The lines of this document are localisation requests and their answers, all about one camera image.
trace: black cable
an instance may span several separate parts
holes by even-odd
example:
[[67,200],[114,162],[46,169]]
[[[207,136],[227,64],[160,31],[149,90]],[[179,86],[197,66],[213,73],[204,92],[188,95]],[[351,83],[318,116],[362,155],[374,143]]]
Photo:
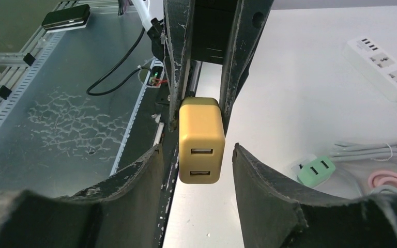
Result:
[[107,90],[107,91],[100,92],[100,93],[87,93],[87,94],[90,95],[90,96],[104,96],[104,95],[110,94],[110,93],[114,92],[115,90],[121,88],[121,86],[123,86],[133,75],[135,75],[138,71],[140,71],[140,70],[142,70],[142,69],[147,69],[147,70],[151,71],[151,69],[148,68],[148,67],[139,67],[139,68],[136,68],[134,71],[132,71],[132,72],[126,77],[126,79],[124,79],[120,84],[116,85],[113,89],[109,89],[109,90]]
[[118,0],[118,15],[121,16],[123,14],[123,0]]
[[109,93],[114,92],[115,90],[119,89],[123,84],[125,84],[125,82],[127,80],[129,80],[131,78],[131,76],[133,76],[135,73],[137,73],[138,71],[140,71],[141,69],[147,69],[150,70],[150,68],[147,67],[140,67],[135,69],[131,74],[129,74],[125,80],[123,80],[120,84],[118,84],[115,88],[105,91],[105,92],[101,92],[101,93],[91,93],[90,91],[97,87],[97,85],[99,85],[104,79],[106,79],[108,76],[110,76],[110,74],[112,74],[116,69],[118,69],[123,63],[124,61],[126,61],[126,59],[130,56],[130,54],[133,52],[133,50],[138,46],[139,42],[142,40],[142,37],[144,36],[145,33],[145,29],[142,28],[141,33],[139,34],[138,39],[134,42],[134,44],[132,45],[132,47],[129,49],[129,51],[124,55],[124,57],[112,68],[110,69],[110,71],[108,71],[104,76],[102,76],[100,79],[98,79],[96,82],[94,82],[92,85],[89,86],[89,88],[86,90],[86,94],[88,94],[89,96],[103,96]]

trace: green plug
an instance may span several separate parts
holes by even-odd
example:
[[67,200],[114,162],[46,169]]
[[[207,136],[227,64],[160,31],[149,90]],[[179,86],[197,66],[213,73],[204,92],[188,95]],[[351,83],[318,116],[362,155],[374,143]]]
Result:
[[297,175],[297,180],[313,188],[328,179],[334,171],[335,165],[328,157],[323,156],[304,165]]

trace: robotic arm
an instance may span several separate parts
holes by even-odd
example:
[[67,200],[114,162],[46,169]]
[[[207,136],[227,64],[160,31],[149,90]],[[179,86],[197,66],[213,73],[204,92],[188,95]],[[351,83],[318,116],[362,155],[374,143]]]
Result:
[[248,75],[273,0],[132,0],[164,61],[171,92],[169,129],[178,127],[191,60],[223,65],[220,110],[227,132],[232,107]]

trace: yellow usb charger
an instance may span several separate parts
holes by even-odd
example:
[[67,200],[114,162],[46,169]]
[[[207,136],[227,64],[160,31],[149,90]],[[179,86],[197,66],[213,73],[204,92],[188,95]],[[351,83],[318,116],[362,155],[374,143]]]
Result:
[[225,136],[214,98],[185,98],[179,112],[179,177],[184,183],[220,179]]

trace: white table surface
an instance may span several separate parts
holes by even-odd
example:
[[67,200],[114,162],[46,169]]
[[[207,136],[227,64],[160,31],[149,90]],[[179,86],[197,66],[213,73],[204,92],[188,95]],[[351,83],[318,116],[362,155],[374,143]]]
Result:
[[[231,162],[236,142],[294,177],[291,162],[307,153],[327,155],[336,140],[397,138],[397,103],[341,55],[345,42],[360,35],[371,37],[397,60],[397,6],[270,13],[234,105],[221,178],[210,185],[177,181],[164,247],[243,247]],[[218,99],[220,77],[221,66],[204,64],[197,96]],[[362,182],[370,173],[362,164],[349,167]],[[357,196],[334,175],[319,190]]]

